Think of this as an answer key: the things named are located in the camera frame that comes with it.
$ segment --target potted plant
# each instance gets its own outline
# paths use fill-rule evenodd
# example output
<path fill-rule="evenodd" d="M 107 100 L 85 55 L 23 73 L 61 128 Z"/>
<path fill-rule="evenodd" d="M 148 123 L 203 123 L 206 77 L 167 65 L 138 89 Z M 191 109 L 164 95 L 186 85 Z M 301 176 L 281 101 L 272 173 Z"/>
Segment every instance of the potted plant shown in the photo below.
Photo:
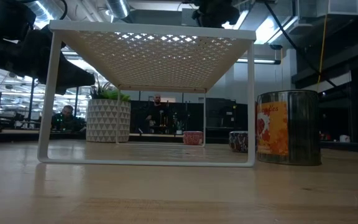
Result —
<path fill-rule="evenodd" d="M 175 125 L 177 127 L 177 134 L 183 134 L 183 122 L 176 121 Z"/>
<path fill-rule="evenodd" d="M 118 118 L 118 90 L 111 83 L 91 89 L 92 100 L 86 110 L 86 140 L 91 142 L 116 142 L 116 125 L 118 141 L 127 142 L 131 124 L 131 99 L 129 95 L 120 95 L 121 107 Z"/>

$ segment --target man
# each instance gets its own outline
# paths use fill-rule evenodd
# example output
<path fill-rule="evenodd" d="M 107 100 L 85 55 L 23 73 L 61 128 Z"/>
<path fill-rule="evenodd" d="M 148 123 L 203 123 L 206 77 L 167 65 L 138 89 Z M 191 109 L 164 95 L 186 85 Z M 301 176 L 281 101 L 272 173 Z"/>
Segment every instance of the man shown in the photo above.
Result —
<path fill-rule="evenodd" d="M 154 126 L 164 124 L 163 119 L 166 116 L 166 106 L 161 104 L 161 95 L 156 93 L 154 95 L 154 104 L 149 108 L 147 121 L 154 121 Z"/>
<path fill-rule="evenodd" d="M 62 112 L 52 117 L 52 128 L 60 131 L 72 130 L 76 128 L 76 121 L 73 116 L 74 108 L 70 105 L 63 107 Z"/>

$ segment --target wall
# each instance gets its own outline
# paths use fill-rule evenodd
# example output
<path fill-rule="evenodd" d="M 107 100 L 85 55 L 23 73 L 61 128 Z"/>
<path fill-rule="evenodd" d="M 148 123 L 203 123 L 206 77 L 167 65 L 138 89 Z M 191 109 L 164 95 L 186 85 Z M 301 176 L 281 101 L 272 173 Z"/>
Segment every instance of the wall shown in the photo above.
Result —
<path fill-rule="evenodd" d="M 225 98 L 236 100 L 238 103 L 247 104 L 247 80 L 248 64 L 235 63 L 233 67 L 207 92 L 207 98 Z M 287 56 L 283 59 L 282 65 L 255 65 L 255 100 L 257 96 L 270 91 L 290 90 L 291 76 L 296 73 L 296 52 L 287 50 Z M 138 91 L 122 91 L 129 94 L 132 100 L 139 100 Z M 156 92 L 142 91 L 140 100 L 147 101 L 149 96 Z M 161 97 L 174 97 L 177 103 L 182 102 L 182 93 L 160 93 Z M 185 93 L 183 101 L 199 103 L 203 95 Z"/>

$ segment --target perforated shelf top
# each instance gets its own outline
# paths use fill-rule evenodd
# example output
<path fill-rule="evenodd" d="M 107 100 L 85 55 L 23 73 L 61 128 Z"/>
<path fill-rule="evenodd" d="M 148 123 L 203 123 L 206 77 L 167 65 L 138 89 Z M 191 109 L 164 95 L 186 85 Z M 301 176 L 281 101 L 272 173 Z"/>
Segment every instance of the perforated shelf top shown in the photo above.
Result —
<path fill-rule="evenodd" d="M 51 21 L 50 29 L 121 90 L 207 92 L 256 39 L 254 31 Z"/>

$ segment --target hair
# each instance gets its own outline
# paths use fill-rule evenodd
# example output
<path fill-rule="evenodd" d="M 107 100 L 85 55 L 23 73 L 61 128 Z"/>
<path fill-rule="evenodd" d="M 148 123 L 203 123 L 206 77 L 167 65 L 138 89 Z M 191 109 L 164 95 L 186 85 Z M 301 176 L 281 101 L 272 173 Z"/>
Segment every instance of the hair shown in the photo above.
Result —
<path fill-rule="evenodd" d="M 63 109 L 65 109 L 65 108 L 68 108 L 68 109 L 70 109 L 71 111 L 74 111 L 74 108 L 73 108 L 72 106 L 70 106 L 70 105 L 66 105 L 66 106 L 63 107 Z"/>

